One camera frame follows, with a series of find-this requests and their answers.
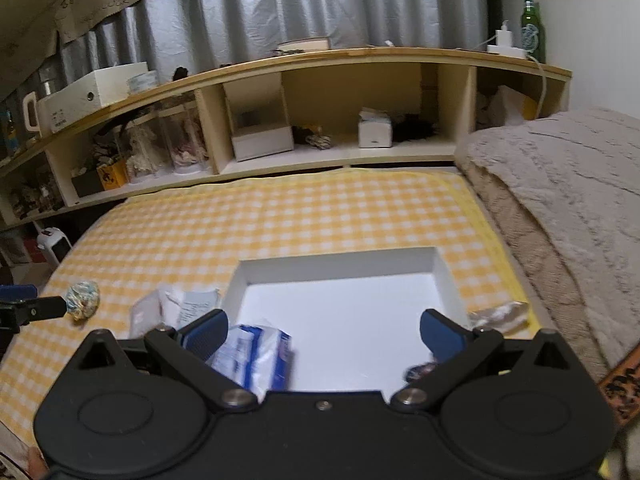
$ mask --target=white wall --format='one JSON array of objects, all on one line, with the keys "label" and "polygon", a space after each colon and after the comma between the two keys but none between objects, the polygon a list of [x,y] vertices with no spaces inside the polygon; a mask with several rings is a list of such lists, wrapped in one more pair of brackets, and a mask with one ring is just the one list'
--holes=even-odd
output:
[{"label": "white wall", "polygon": [[[640,0],[535,1],[546,28],[546,62],[574,71],[570,107],[640,118]],[[523,0],[502,0],[512,30],[520,29],[522,7]]]}]

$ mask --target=white tray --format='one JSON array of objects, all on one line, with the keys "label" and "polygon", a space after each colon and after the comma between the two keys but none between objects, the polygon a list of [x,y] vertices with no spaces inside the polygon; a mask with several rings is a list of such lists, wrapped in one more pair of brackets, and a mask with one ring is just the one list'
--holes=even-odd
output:
[{"label": "white tray", "polygon": [[222,302],[230,324],[291,336],[290,390],[381,390],[387,400],[430,357],[418,325],[427,308],[468,326],[433,247],[240,262]]}]

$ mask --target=white mug handle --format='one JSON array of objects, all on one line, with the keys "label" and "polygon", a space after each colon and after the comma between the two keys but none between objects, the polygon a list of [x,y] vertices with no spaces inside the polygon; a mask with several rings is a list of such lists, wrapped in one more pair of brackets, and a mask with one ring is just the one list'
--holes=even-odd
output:
[{"label": "white mug handle", "polygon": [[[38,120],[38,110],[36,109],[37,101],[38,96],[36,95],[36,92],[31,92],[22,100],[22,117],[24,119],[24,127],[28,132],[40,132],[40,121]],[[31,120],[29,118],[29,103],[33,104],[33,115],[36,118],[35,126],[31,124]]]}]

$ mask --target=silver bolt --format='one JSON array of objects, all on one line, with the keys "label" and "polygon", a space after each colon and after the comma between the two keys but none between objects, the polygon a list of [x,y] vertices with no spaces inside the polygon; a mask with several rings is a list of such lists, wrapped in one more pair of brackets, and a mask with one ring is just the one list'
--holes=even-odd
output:
[{"label": "silver bolt", "polygon": [[242,408],[254,402],[254,394],[242,388],[235,388],[222,394],[222,402],[230,408]]},{"label": "silver bolt", "polygon": [[316,408],[321,412],[328,412],[332,407],[332,403],[328,400],[318,400],[318,402],[316,402]]},{"label": "silver bolt", "polygon": [[405,388],[398,392],[396,399],[402,402],[405,406],[415,406],[416,404],[422,404],[427,400],[427,394],[419,388]]}]

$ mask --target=curtain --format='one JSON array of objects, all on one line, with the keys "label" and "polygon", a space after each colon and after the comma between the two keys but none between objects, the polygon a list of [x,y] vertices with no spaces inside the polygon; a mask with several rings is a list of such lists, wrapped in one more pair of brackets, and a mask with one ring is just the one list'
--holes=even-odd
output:
[{"label": "curtain", "polygon": [[332,48],[473,48],[487,38],[486,0],[141,0],[61,44],[6,106],[20,127],[22,98],[47,78],[64,86],[98,68],[146,61],[166,82],[178,66],[204,72],[311,36],[328,36]]}]

